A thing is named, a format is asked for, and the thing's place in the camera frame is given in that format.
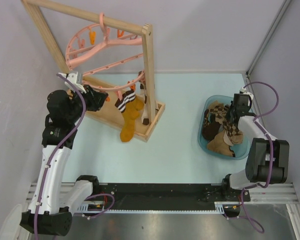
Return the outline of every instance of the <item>light blue floor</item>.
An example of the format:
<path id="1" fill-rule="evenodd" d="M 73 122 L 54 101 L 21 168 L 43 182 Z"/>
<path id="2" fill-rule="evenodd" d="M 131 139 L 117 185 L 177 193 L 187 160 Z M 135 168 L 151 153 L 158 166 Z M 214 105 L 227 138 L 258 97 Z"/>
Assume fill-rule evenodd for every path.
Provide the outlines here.
<path id="1" fill-rule="evenodd" d="M 118 85 L 136 74 L 103 74 Z M 198 130 L 206 100 L 232 96 L 244 85 L 241 74 L 156 74 L 156 97 L 165 111 L 147 143 L 122 143 L 120 132 L 85 117 L 66 164 L 63 182 L 96 175 L 103 183 L 220 183 L 245 168 L 246 159 L 224 160 L 199 147 Z"/>

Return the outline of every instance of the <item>metal floor plate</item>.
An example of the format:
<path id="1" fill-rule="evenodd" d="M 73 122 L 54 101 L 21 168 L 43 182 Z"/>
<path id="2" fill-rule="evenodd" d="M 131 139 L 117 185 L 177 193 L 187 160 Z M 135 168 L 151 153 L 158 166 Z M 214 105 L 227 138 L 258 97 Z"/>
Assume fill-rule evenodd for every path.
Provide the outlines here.
<path id="1" fill-rule="evenodd" d="M 245 219 L 227 221 L 220 214 L 104 214 L 73 219 L 69 234 L 59 240 L 295 240 L 287 207 L 247 205 L 265 234 Z M 51 240 L 42 236 L 41 240 Z"/>

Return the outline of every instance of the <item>light purple wall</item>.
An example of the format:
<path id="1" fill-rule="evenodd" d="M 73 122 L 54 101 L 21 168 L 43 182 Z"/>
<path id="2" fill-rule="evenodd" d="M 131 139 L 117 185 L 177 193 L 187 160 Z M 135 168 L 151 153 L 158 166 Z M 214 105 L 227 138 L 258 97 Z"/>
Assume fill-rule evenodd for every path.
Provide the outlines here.
<path id="1" fill-rule="evenodd" d="M 47 95 L 63 88 L 19 0 L 0 1 L 0 228 L 38 177 Z"/>
<path id="2" fill-rule="evenodd" d="M 251 78 L 273 85 L 279 93 L 277 110 L 264 120 L 271 133 L 290 143 L 289 178 L 300 201 L 300 0 L 292 1 Z M 273 107 L 270 90 L 254 90 L 262 112 Z"/>
<path id="3" fill-rule="evenodd" d="M 160 72 L 245 71 L 284 0 L 55 0 L 90 12 L 153 24 L 155 70 Z M 45 10 L 62 50 L 85 20 Z M 117 31 L 112 30 L 111 37 Z M 88 33 L 86 44 L 89 46 Z M 102 33 L 97 32 L 97 40 Z M 140 53 L 139 47 L 109 48 L 85 63 L 87 71 Z M 105 72 L 138 72 L 134 60 Z"/>

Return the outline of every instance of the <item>orange sock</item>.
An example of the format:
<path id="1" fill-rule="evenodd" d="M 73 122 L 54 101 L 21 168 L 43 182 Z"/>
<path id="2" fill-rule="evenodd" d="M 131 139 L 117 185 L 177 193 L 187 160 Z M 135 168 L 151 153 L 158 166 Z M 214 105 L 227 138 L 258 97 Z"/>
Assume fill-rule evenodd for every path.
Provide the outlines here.
<path id="1" fill-rule="evenodd" d="M 133 89 L 125 92 L 129 101 L 132 103 L 135 110 L 140 111 L 144 108 L 144 102 L 137 98 L 136 93 Z"/>
<path id="2" fill-rule="evenodd" d="M 134 109 L 132 103 L 129 102 L 129 99 L 126 94 L 122 95 L 121 100 L 117 100 L 115 106 L 122 113 L 124 119 L 124 125 L 120 133 L 120 139 L 123 143 L 129 142 L 135 134 L 135 119 L 139 116 L 138 111 Z"/>

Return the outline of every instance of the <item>brown sock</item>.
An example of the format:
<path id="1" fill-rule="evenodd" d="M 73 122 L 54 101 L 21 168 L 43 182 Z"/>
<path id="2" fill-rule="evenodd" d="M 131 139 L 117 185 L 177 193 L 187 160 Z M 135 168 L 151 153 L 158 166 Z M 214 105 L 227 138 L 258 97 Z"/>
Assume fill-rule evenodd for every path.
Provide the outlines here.
<path id="1" fill-rule="evenodd" d="M 216 115 L 211 114 L 209 121 L 209 109 L 204 111 L 204 123 L 201 134 L 204 139 L 212 141 L 219 132 L 221 124 L 216 122 Z"/>
<path id="2" fill-rule="evenodd" d="M 225 132 L 226 130 L 219 132 L 215 136 L 215 138 L 206 145 L 206 148 L 218 154 L 222 154 L 229 157 L 236 157 L 235 152 L 232 151 L 230 149 L 230 146 L 227 145 L 224 141 Z"/>
<path id="3" fill-rule="evenodd" d="M 146 84 L 144 84 L 144 83 L 140 83 L 140 94 L 144 96 L 144 104 L 146 104 L 147 103 L 147 90 L 146 90 Z M 147 107 L 145 107 L 143 109 L 143 113 L 141 116 L 141 122 L 143 125 L 148 125 L 150 123 Z"/>

